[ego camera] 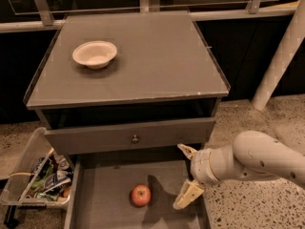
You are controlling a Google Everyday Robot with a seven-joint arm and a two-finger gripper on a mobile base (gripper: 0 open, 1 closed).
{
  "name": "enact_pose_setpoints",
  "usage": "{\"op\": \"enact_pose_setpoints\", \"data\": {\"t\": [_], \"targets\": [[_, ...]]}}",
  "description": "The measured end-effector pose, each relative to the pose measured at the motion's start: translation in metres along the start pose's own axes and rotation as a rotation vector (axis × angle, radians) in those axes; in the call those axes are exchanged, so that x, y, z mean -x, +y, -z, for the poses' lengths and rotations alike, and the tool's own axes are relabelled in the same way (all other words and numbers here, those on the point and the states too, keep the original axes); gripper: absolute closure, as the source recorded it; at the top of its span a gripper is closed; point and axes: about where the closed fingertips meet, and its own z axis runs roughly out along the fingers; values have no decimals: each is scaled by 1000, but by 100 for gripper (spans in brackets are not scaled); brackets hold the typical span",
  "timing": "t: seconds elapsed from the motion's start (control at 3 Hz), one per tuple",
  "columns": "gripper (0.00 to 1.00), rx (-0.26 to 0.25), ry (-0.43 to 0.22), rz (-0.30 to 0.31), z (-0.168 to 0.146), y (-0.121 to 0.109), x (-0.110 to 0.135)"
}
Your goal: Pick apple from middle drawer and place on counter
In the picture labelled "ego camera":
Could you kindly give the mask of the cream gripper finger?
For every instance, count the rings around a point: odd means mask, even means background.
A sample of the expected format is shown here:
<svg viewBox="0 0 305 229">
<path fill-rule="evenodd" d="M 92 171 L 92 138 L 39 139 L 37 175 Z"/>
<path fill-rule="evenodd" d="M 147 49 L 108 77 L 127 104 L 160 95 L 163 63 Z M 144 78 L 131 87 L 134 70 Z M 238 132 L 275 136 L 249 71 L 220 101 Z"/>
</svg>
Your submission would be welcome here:
<svg viewBox="0 0 305 229">
<path fill-rule="evenodd" d="M 179 143 L 177 145 L 177 148 L 183 152 L 184 156 L 188 160 L 192 160 L 194 155 L 197 153 L 196 149 L 194 149 L 193 147 L 187 146 L 185 144 L 182 144 L 182 143 Z"/>
<path fill-rule="evenodd" d="M 186 179 L 181 187 L 179 195 L 176 197 L 173 208 L 181 210 L 189 206 L 193 201 L 204 193 L 205 187 L 198 181 Z"/>
</svg>

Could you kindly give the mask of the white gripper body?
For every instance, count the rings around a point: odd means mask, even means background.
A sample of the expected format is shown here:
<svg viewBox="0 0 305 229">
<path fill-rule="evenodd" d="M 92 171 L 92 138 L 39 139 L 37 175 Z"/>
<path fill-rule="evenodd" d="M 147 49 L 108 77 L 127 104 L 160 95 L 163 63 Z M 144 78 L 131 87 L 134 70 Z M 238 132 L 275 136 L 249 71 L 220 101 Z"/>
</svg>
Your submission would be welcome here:
<svg viewBox="0 0 305 229">
<path fill-rule="evenodd" d="M 214 186 L 219 183 L 219 179 L 214 175 L 210 156 L 211 149 L 197 151 L 191 160 L 191 174 L 193 178 L 202 186 Z"/>
</svg>

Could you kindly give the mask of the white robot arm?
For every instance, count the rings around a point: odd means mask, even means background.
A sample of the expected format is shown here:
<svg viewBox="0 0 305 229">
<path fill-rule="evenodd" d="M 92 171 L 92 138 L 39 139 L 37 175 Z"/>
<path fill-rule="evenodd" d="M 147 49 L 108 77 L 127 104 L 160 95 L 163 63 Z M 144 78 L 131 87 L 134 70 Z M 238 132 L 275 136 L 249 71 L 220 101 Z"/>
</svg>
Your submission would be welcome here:
<svg viewBox="0 0 305 229">
<path fill-rule="evenodd" d="M 305 188 L 305 156 L 258 131 L 245 131 L 228 146 L 196 149 L 178 148 L 191 162 L 192 179 L 183 183 L 173 208 L 181 210 L 203 195 L 206 188 L 224 180 L 272 180 L 279 177 Z"/>
</svg>

